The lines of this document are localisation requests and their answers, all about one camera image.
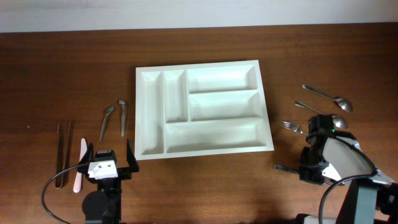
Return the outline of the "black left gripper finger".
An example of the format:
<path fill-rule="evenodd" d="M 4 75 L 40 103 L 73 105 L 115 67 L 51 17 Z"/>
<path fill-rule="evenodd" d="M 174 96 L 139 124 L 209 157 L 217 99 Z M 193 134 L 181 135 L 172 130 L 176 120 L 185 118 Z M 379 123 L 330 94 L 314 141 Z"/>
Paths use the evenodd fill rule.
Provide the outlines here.
<path fill-rule="evenodd" d="M 83 157 L 80 159 L 80 164 L 93 162 L 93 144 L 89 143 L 87 150 Z"/>
<path fill-rule="evenodd" d="M 129 165 L 130 172 L 139 172 L 139 164 L 132 151 L 130 140 L 127 139 L 126 160 Z"/>

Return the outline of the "steel fork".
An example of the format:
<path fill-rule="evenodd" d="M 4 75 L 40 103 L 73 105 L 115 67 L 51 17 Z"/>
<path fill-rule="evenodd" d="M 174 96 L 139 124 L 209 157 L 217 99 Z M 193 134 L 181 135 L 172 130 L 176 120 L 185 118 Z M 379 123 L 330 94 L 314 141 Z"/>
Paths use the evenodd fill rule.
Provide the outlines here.
<path fill-rule="evenodd" d="M 280 165 L 280 164 L 274 164 L 273 168 L 274 168 L 274 170 L 280 170 L 280 171 L 284 171 L 284 172 L 288 172 L 288 173 L 299 175 L 299 171 L 298 170 L 290 169 L 289 167 L 286 167 L 286 166 L 283 166 L 283 165 Z M 330 179 L 328 179 L 328 178 L 325 179 L 325 184 L 331 185 L 332 183 L 333 182 Z"/>
<path fill-rule="evenodd" d="M 291 130 L 291 131 L 293 131 L 293 132 L 303 134 L 304 136 L 308 136 L 308 133 L 305 132 L 305 131 L 303 131 L 303 130 L 299 127 L 299 125 L 297 125 L 297 124 L 295 124 L 295 123 L 292 123 L 292 122 L 290 122 L 290 121 L 281 121 L 281 122 L 280 122 L 280 126 L 282 126 L 282 127 L 285 128 L 285 129 L 289 129 L 289 130 Z"/>

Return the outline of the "steel kitchen tongs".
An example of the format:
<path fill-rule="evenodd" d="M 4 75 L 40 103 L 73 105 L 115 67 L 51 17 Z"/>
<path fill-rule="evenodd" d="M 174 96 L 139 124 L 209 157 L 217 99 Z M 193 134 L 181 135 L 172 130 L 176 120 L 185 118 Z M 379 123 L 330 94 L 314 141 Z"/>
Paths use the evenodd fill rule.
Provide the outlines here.
<path fill-rule="evenodd" d="M 68 165 L 72 126 L 73 121 L 69 120 L 67 132 L 65 132 L 62 122 L 57 123 L 57 174 L 61 173 L 61 171 L 64 171 Z"/>

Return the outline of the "steel tablespoon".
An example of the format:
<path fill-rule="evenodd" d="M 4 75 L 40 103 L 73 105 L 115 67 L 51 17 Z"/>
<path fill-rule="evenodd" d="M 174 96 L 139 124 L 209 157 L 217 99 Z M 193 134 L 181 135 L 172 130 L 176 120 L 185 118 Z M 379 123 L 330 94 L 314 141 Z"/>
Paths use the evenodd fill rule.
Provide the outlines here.
<path fill-rule="evenodd" d="M 353 105 L 346 98 L 342 98 L 342 97 L 339 97 L 339 96 L 327 95 L 326 93 L 321 92 L 320 90 L 317 90 L 317 89 L 315 89 L 315 88 L 313 88 L 313 87 L 311 87 L 311 86 L 309 86 L 307 84 L 303 84 L 302 88 L 304 90 L 311 91 L 311 92 L 316 93 L 316 94 L 318 94 L 318 95 L 320 95 L 322 97 L 325 97 L 325 98 L 328 98 L 329 100 L 334 101 L 344 111 L 347 111 L 349 113 L 353 112 Z"/>
<path fill-rule="evenodd" d="M 302 103 L 301 101 L 295 101 L 294 102 L 295 106 L 301 107 L 301 108 L 305 108 L 311 111 L 314 111 L 318 114 L 322 114 L 322 115 L 326 115 L 326 113 L 323 113 L 321 111 L 316 110 L 315 108 L 312 108 L 309 105 L 306 105 L 305 103 Z M 331 114 L 332 118 L 333 118 L 333 123 L 337 128 L 341 128 L 341 129 L 348 129 L 348 123 L 346 122 L 346 120 L 341 117 L 340 115 L 337 114 Z"/>

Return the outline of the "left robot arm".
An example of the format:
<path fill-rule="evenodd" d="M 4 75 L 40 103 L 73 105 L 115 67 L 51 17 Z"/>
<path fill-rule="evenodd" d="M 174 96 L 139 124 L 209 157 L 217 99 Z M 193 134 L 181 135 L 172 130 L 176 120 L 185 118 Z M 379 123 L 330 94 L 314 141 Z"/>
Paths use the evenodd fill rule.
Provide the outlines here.
<path fill-rule="evenodd" d="M 127 167 L 117 167 L 116 153 L 113 150 L 93 151 L 89 144 L 87 151 L 80 159 L 78 172 L 97 190 L 89 193 L 83 200 L 82 211 L 85 223 L 119 223 L 121 221 L 121 182 L 132 179 L 132 174 L 139 172 L 139 164 L 126 143 Z"/>

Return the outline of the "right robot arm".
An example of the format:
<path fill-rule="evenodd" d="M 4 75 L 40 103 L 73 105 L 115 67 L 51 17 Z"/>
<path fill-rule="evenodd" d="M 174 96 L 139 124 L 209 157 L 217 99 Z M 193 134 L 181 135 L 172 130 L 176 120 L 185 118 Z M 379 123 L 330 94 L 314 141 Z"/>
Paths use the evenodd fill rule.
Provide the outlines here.
<path fill-rule="evenodd" d="M 295 223 L 378 223 L 378 210 L 388 215 L 387 223 L 397 223 L 397 182 L 376 167 L 351 133 L 337 131 L 330 115 L 319 114 L 308 120 L 306 141 L 309 145 L 297 161 L 299 179 L 322 185 L 328 168 L 334 168 L 335 173 L 322 196 L 318 214 L 299 213 Z M 342 184 L 348 186 L 348 191 L 340 212 L 335 218 L 325 218 L 327 196 Z"/>

